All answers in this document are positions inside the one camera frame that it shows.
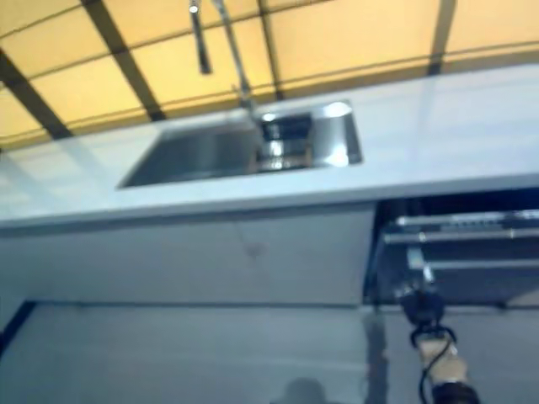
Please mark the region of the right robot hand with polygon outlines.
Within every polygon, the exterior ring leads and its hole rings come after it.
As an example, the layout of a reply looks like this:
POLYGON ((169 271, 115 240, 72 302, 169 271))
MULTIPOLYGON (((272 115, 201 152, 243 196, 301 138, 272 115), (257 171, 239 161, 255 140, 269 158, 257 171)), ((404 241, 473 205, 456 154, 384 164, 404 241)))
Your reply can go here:
POLYGON ((445 303, 435 290, 407 289, 398 303, 408 321, 415 327, 433 327, 445 314, 445 303))

